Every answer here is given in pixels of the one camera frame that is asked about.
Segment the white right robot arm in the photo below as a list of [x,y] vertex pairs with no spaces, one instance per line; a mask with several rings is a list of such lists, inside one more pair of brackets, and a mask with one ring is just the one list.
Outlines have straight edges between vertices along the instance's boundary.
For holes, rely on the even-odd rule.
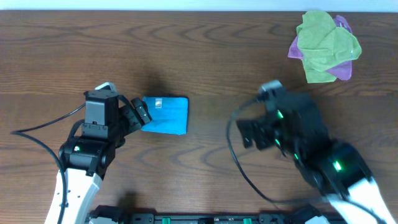
[[319,191],[315,198],[279,200],[329,203],[346,223],[395,223],[369,166],[357,149],[331,138],[316,103],[306,93],[262,93],[235,109],[244,147],[276,146],[290,154],[305,181]]

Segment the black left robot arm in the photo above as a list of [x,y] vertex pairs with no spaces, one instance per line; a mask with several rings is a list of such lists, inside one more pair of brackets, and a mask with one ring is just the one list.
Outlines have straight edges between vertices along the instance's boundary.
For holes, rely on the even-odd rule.
[[116,149],[151,120],[140,98],[87,98],[85,118],[73,125],[59,150],[62,168],[46,223],[84,223]]

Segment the blue microfiber cloth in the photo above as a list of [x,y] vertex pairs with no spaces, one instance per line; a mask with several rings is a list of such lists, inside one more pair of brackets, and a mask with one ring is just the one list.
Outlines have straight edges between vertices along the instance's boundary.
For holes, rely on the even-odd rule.
[[189,100],[186,97],[145,96],[152,121],[141,130],[151,133],[184,135],[187,133]]

